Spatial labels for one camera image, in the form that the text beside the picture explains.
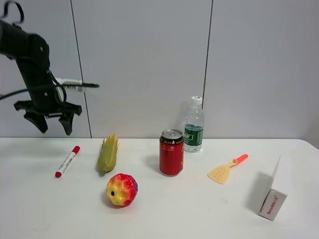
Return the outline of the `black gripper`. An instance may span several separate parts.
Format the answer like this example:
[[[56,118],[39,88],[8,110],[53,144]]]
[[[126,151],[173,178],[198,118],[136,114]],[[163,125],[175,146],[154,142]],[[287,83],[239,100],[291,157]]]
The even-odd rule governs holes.
[[[80,115],[82,107],[66,101],[66,92],[63,90],[65,101],[58,97],[56,80],[50,71],[49,62],[36,63],[28,59],[16,60],[18,69],[22,75],[26,89],[31,100],[18,101],[14,108],[25,110],[24,118],[34,124],[40,132],[48,130],[45,117],[57,114],[61,115],[59,122],[62,124],[66,135],[72,133],[74,114]]]

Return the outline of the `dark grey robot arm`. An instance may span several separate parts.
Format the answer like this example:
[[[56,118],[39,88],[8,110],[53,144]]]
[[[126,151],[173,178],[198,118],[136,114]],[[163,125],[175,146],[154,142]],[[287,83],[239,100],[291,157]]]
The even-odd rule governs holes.
[[[66,93],[59,97],[62,86],[50,71],[49,46],[39,35],[27,33],[17,25],[0,22],[0,53],[14,60],[21,73],[29,101],[18,101],[15,110],[24,110],[24,118],[42,133],[48,130],[46,118],[58,117],[65,133],[72,132],[73,118],[82,108],[66,101]]]

